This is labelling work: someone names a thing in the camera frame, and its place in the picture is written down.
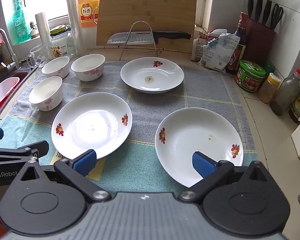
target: wooden cutting board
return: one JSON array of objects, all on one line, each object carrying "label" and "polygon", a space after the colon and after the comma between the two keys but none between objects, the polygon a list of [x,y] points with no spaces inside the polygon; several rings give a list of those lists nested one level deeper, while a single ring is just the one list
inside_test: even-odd
[{"label": "wooden cutting board", "polygon": [[[134,22],[142,20],[149,23],[153,31],[191,34],[190,40],[159,38],[157,45],[162,49],[191,52],[196,3],[197,0],[100,0],[97,45],[106,45],[111,35],[129,32]],[[138,23],[132,31],[149,31],[149,27]]]}]

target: green lid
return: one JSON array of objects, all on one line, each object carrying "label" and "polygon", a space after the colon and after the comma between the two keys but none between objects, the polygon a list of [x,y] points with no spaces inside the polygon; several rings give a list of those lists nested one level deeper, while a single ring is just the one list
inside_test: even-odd
[{"label": "green lid", "polygon": [[266,75],[265,70],[254,62],[243,59],[243,60],[240,60],[240,66],[242,68],[244,68],[244,70],[246,70],[256,76],[264,77]]},{"label": "green lid", "polygon": [[263,67],[263,69],[266,71],[266,73],[270,74],[270,73],[274,73],[275,72],[275,67],[274,65],[272,65],[271,63],[268,63],[267,65],[265,65]]},{"label": "green lid", "polygon": [[61,33],[63,31],[65,31],[66,29],[67,29],[67,27],[64,24],[59,25],[50,30],[50,35],[54,35],[54,36],[58,35],[58,33]]}]

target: orange bottle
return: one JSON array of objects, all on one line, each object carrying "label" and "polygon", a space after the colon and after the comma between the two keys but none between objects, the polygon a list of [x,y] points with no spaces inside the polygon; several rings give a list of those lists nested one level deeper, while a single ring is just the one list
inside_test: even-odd
[{"label": "orange bottle", "polygon": [[[93,10],[98,7],[99,0],[78,0],[80,21],[82,28],[97,27],[97,24],[93,21]],[[98,20],[98,11],[95,11],[95,21]]]}]

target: green bottle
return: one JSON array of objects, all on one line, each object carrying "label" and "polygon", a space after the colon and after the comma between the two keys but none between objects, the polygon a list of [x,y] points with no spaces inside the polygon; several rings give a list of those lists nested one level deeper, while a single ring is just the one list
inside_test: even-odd
[{"label": "green bottle", "polygon": [[30,25],[26,22],[25,14],[22,10],[21,1],[16,1],[17,10],[12,16],[13,24],[16,30],[18,43],[31,39]]}]

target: faucet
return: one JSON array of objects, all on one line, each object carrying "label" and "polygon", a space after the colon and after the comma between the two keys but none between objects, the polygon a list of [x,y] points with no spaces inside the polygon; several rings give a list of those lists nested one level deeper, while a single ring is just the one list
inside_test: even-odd
[{"label": "faucet", "polygon": [[6,43],[6,46],[7,46],[8,52],[10,53],[11,63],[6,65],[7,70],[10,72],[13,68],[19,69],[20,64],[19,64],[17,55],[12,50],[12,47],[10,45],[10,42],[6,35],[6,32],[3,29],[0,29],[0,33],[2,34],[4,42]]}]

